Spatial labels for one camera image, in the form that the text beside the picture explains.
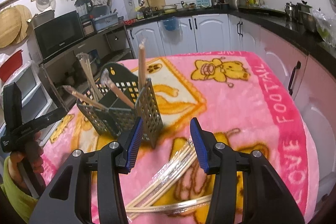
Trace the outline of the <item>person's left hand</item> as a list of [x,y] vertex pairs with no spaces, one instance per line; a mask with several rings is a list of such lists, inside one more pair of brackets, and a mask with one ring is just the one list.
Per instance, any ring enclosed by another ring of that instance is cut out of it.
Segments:
[[14,151],[10,154],[9,174],[18,188],[34,198],[39,198],[46,188],[42,178],[43,149],[39,145],[41,133],[34,135],[23,145],[23,151]]

